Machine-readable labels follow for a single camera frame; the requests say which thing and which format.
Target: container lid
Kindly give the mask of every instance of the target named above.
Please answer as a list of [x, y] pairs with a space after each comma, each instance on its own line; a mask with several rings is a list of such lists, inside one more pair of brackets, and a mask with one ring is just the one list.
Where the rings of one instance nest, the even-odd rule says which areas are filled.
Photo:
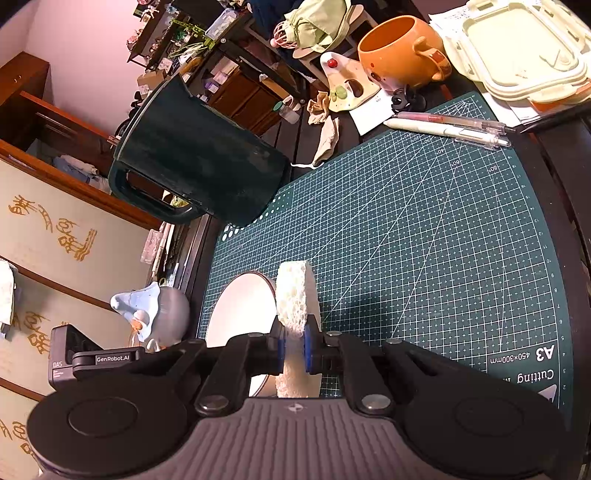
[[587, 81], [581, 54], [585, 33], [568, 15], [559, 14], [553, 1], [534, 7], [524, 0], [470, 0], [467, 7], [470, 18], [462, 24], [450, 59], [495, 97], [554, 102]]

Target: white sponge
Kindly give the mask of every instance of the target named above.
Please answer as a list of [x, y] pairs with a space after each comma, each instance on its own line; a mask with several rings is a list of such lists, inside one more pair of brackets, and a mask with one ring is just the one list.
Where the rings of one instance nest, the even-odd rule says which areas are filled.
[[306, 372], [304, 328], [307, 315], [314, 314], [320, 328], [320, 304], [312, 268], [307, 261], [283, 262], [279, 266], [277, 316], [285, 326], [285, 362], [277, 377], [277, 396], [318, 397], [322, 375]]

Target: black circular pad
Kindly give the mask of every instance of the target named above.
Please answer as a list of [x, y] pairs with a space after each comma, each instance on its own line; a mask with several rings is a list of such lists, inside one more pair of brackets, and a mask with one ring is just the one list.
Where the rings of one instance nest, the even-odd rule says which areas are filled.
[[164, 377], [109, 374], [49, 395], [27, 422], [44, 466], [69, 478], [117, 477], [162, 462], [187, 431], [187, 411]]
[[503, 380], [443, 377], [429, 378], [404, 413], [421, 456], [459, 477], [514, 478], [551, 464], [564, 426], [548, 400]]
[[138, 418], [135, 405], [122, 398], [99, 398], [76, 405], [68, 415], [70, 427], [89, 437], [110, 437], [132, 427]]

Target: mug handle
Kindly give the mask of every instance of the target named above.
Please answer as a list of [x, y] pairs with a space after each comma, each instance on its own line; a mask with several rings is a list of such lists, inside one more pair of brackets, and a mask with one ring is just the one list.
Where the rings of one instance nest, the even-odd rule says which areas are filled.
[[441, 82], [452, 74], [452, 64], [449, 63], [447, 57], [438, 49], [430, 47], [425, 37], [418, 37], [414, 41], [413, 52], [435, 64], [437, 71], [431, 77], [434, 82]]

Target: white pen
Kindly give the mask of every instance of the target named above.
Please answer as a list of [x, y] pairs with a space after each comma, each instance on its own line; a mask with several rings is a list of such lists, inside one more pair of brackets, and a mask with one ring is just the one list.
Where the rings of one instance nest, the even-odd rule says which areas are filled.
[[408, 130], [421, 134], [439, 135], [440, 137], [452, 137], [458, 141], [476, 144], [480, 147], [494, 150], [498, 147], [510, 147], [511, 142], [506, 138], [487, 132], [477, 132], [467, 128], [454, 125], [437, 124], [433, 122], [421, 122], [419, 120], [408, 120], [405, 118], [390, 118], [384, 125], [398, 130]]

